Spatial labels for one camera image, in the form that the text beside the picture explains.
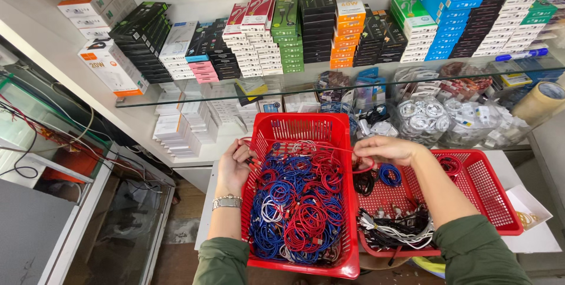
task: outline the hand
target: hand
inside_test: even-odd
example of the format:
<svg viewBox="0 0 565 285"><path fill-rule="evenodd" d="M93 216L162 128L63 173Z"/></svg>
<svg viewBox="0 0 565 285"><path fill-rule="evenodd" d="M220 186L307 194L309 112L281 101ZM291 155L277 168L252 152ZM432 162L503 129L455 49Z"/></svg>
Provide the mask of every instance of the hand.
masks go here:
<svg viewBox="0 0 565 285"><path fill-rule="evenodd" d="M230 193L241 197L241 188L247 181L250 172L244 161L249 157L257 158L257 155L254 151L249 150L243 140L234 140L220 158L215 198L225 197Z"/></svg>
<svg viewBox="0 0 565 285"><path fill-rule="evenodd" d="M412 166L413 161L420 154L430 153L429 150L416 142L403 140L394 137L373 136L362 141L358 141L353 147L355 158L371 157L375 163L386 162L400 166ZM367 168L365 158L360 169Z"/></svg>

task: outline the green jacket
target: green jacket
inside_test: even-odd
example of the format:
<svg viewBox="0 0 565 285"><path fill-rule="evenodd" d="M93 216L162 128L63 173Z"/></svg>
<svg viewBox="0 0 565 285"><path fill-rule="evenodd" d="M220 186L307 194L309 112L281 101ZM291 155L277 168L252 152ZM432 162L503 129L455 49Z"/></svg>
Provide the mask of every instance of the green jacket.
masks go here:
<svg viewBox="0 0 565 285"><path fill-rule="evenodd" d="M447 262L449 285L532 284L494 226L481 215L442 225L433 235ZM213 238L200 246L196 285L247 284L249 245L233 238Z"/></svg>

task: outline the tape roll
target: tape roll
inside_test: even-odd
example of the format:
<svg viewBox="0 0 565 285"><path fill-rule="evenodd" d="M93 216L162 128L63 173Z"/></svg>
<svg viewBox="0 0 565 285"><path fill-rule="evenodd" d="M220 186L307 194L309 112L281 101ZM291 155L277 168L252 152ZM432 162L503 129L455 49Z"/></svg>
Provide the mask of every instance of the tape roll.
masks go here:
<svg viewBox="0 0 565 285"><path fill-rule="evenodd" d="M540 82L512 109L512 115L532 126L565 103L565 90L550 82Z"/></svg>

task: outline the wristwatch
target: wristwatch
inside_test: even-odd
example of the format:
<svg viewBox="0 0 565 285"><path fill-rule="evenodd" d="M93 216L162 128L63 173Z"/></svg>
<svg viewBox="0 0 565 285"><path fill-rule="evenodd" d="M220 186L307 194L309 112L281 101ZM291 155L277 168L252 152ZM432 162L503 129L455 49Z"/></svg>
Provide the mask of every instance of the wristwatch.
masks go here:
<svg viewBox="0 0 565 285"><path fill-rule="evenodd" d="M216 208L219 208L221 206L241 209L241 204L243 203L243 199L241 197L236 197L230 193L225 197L219 197L214 199L212 203L214 204L214 206L212 207L212 211L214 211Z"/></svg>

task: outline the red plastic basket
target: red plastic basket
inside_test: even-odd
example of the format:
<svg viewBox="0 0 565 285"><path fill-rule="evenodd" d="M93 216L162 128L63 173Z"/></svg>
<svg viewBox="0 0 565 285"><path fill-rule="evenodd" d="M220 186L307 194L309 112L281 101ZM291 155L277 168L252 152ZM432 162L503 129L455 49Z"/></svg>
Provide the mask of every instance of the red plastic basket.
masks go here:
<svg viewBox="0 0 565 285"><path fill-rule="evenodd" d="M516 211L509 202L504 188L498 181L498 177L484 152L476 149L432 149L431 152L436 157L449 154L461 160L463 169L457 175L457 187L475 205L477 210L489 219L500 235L516 236L524 231ZM357 194L359 206L370 214L375 214L378 208L383 208L386 213L392 214L394 213L391 207L392 203L404 212L414 209L408 199L426 202L414 170L411 167L399 167L399 170L402 175L400 187L390 187L379 180L375 183L370 196L365 197ZM361 231L359 231L359 241L368 253L376 257L436 256L441 254L439 250L431 246L420 250L403 246L402 250L406 251L400 251L396 254L396 250L393 249L376 252L367 245L365 236Z"/></svg>
<svg viewBox="0 0 565 285"><path fill-rule="evenodd" d="M293 144L286 144L285 140L312 140L316 143L331 144L337 148L351 149L349 117L346 114L259 113L255 117L253 137L251 149L257 153L258 160L261 162L265 160L265 154L271 150L273 141L260 138L280 141L280 152L286 152L293 147ZM317 266L264 260L251 254L247 263L249 266L350 279L356 279L359 276L359 245L357 244L357 222L355 219L358 207L355 190L353 189L353 175L351 174L351 154L336 150L335 156L345 168L343 174L345 183L342 185L345 223L342 226L341 251L338 259L333 265ZM242 190L241 237L246 242L250 241L250 212L255 196L257 176L257 172L251 172Z"/></svg>

